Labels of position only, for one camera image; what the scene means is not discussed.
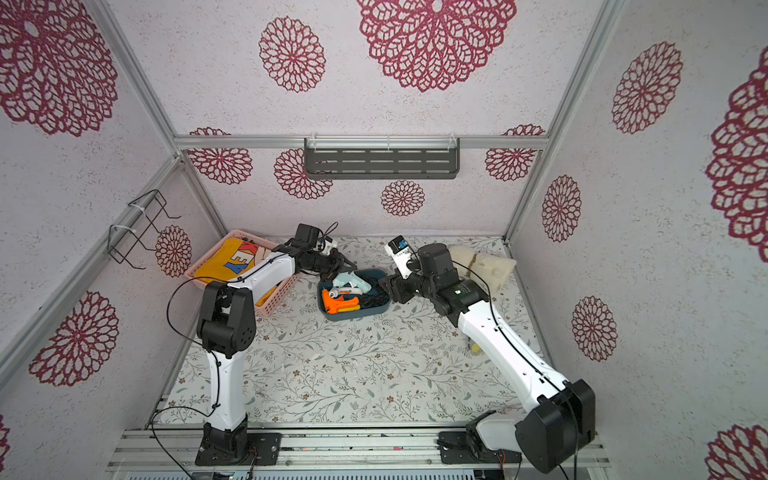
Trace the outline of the mint green hot glue gun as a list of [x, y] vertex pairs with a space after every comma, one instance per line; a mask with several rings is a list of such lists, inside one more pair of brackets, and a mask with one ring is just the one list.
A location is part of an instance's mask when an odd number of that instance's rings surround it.
[[332, 284], [334, 287], [352, 287], [359, 289], [363, 294], [367, 294], [371, 291], [372, 286], [364, 280], [361, 276], [357, 275], [354, 272], [344, 272], [338, 274], [333, 280]]

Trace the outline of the white hot glue gun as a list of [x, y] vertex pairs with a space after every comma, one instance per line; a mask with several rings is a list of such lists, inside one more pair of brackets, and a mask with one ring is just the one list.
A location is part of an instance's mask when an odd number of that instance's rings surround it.
[[334, 287], [327, 291], [330, 298], [339, 298], [344, 295], [362, 295], [363, 291], [357, 287]]

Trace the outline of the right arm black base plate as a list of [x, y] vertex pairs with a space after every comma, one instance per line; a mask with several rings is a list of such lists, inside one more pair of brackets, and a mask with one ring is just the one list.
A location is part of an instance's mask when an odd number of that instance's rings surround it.
[[520, 463], [522, 454], [511, 450], [491, 450], [479, 436], [463, 431], [441, 431], [436, 444], [443, 464]]

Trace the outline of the orange hot glue gun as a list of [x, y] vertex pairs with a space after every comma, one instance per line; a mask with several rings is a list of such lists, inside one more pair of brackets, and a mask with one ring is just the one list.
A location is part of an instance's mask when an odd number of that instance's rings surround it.
[[343, 296], [339, 298], [330, 298], [327, 291], [328, 290], [323, 290], [321, 295], [322, 305], [327, 314], [336, 315], [361, 309], [358, 297], [352, 297], [350, 299], [345, 299]]

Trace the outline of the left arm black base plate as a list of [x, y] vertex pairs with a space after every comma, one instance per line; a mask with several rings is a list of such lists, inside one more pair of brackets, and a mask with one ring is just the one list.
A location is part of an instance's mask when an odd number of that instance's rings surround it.
[[217, 448], [202, 441], [194, 464], [198, 467], [275, 466], [283, 436], [279, 433], [248, 433], [235, 440], [232, 449]]

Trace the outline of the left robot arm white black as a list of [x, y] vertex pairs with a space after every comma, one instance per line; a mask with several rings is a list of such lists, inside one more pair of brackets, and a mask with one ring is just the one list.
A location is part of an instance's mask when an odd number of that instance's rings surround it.
[[351, 272], [357, 265], [339, 251], [335, 240], [320, 229], [300, 224], [293, 238], [233, 276], [198, 275], [207, 282], [199, 311], [197, 337], [211, 369], [210, 426], [233, 432], [248, 424], [242, 387], [244, 352], [256, 336], [256, 301], [297, 273], [316, 274], [323, 281]]

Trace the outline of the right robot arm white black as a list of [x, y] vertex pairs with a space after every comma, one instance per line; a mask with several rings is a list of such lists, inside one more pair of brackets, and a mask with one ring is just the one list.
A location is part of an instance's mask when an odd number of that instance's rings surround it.
[[491, 412], [472, 421], [470, 434], [488, 450], [520, 452], [543, 474], [567, 460], [596, 435], [596, 395], [583, 380], [569, 381], [539, 357], [503, 319], [492, 300], [490, 284], [472, 269], [465, 277], [443, 243], [412, 249], [401, 236], [385, 250], [396, 265], [382, 288], [395, 303], [419, 296], [447, 318], [487, 355], [512, 386], [526, 411], [512, 434], [501, 431], [508, 421]]

